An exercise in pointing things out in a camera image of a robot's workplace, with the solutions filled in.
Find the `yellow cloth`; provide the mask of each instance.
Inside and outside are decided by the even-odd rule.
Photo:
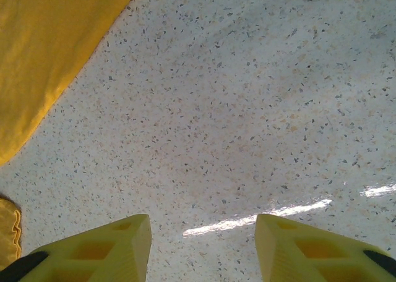
[[[130,0],[0,0],[0,165],[33,134]]]
[[[20,212],[10,201],[0,199],[0,271],[20,257]]]

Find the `black rubber edge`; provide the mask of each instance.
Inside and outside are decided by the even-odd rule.
[[[49,254],[45,251],[35,252],[26,255],[15,262],[10,264],[8,267],[0,271],[1,282],[18,282],[24,276],[29,274],[31,270],[37,267]]]
[[[396,278],[396,260],[372,250],[363,250],[363,252],[369,259]]]

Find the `terrazzo floor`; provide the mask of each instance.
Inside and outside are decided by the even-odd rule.
[[[396,256],[396,0],[132,0],[0,168],[23,249],[136,213],[147,281],[260,281],[258,213]]]

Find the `yellow object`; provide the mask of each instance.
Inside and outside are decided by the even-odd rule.
[[[375,246],[273,215],[259,215],[256,248],[264,282],[388,282],[363,250]]]
[[[20,282],[143,282],[151,246],[148,215],[134,215],[50,243]]]
[[[0,165],[33,134],[130,0],[0,0]]]
[[[0,271],[20,257],[20,212],[6,199],[0,199]]]

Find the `speckled floor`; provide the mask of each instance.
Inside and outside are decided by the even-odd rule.
[[[32,249],[148,213],[147,281],[260,281],[254,219],[396,256],[396,0],[133,0],[1,167]]]

